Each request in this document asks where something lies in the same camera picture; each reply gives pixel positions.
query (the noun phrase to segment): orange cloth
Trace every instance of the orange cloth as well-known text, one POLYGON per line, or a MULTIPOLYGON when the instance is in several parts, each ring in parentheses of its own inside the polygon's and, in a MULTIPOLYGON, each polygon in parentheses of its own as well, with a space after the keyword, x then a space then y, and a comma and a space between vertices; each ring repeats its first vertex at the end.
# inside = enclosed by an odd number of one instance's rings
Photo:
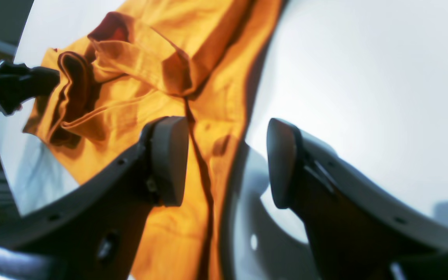
POLYGON ((87 37, 46 53, 42 65, 60 71, 60 84, 36 99, 25 131, 80 184, 137 142, 147 122, 189 118, 183 204, 149 215, 131 271, 136 279, 222 278, 218 229, 247 125, 247 77, 280 6, 128 0, 87 37))

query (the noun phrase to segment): white table surface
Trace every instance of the white table surface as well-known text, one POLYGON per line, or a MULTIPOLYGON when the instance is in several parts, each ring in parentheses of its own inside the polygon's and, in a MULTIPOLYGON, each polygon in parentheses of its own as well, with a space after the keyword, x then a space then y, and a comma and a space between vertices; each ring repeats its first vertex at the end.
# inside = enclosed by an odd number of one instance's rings
MULTIPOLYGON (((121 2, 35 0, 16 62, 39 65, 46 48, 87 34, 121 2)), ((21 214, 77 187, 35 136, 21 133, 31 108, 0 117, 0 157, 21 214)), ((448 225, 448 1, 290 0, 245 139, 265 160, 271 117, 324 140, 387 192, 448 225)), ((300 220, 274 207, 270 189, 262 202, 306 242, 300 220)))

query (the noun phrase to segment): wrinkled fabric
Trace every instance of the wrinkled fabric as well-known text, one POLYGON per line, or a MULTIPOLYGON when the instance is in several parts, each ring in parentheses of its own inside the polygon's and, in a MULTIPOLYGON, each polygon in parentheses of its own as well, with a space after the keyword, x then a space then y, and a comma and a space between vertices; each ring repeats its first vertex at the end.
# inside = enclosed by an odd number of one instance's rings
POLYGON ((221 279, 219 225, 247 125, 247 77, 274 30, 272 0, 128 0, 86 37, 47 51, 60 71, 24 128, 84 184, 164 116, 190 122, 183 204, 154 208, 131 274, 221 279))

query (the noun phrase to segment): orange shirt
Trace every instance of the orange shirt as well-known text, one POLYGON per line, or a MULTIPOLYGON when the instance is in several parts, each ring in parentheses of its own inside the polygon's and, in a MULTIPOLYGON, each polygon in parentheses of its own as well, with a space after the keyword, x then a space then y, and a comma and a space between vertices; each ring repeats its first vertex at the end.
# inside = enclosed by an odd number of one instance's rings
POLYGON ((221 279, 222 206, 247 125, 247 78, 279 15, 274 0, 128 0, 42 65, 60 71, 25 127, 83 184, 158 117, 187 116, 183 204, 153 209, 131 274, 221 279))

